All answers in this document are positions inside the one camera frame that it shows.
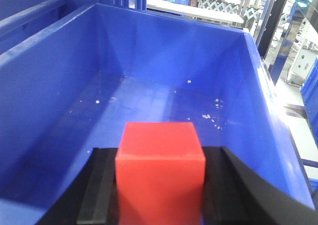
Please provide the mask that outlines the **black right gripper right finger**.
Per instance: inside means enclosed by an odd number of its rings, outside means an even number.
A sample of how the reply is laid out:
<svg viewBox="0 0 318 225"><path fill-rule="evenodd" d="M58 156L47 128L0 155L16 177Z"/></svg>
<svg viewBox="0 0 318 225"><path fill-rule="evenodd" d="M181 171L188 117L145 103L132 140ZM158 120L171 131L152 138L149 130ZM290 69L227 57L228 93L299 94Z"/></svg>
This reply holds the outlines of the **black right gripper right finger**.
<svg viewBox="0 0 318 225"><path fill-rule="evenodd" d="M204 225L316 225L317 211L288 196L227 147L203 147Z"/></svg>

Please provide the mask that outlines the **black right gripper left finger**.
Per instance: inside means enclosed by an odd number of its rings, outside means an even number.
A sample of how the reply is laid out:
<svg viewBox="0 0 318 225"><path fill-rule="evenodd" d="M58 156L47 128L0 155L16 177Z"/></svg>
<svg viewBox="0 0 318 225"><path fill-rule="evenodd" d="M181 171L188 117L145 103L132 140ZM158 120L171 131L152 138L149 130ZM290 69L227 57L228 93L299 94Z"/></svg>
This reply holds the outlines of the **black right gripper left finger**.
<svg viewBox="0 0 318 225"><path fill-rule="evenodd" d="M117 225L116 148L94 148L88 161L38 225Z"/></svg>

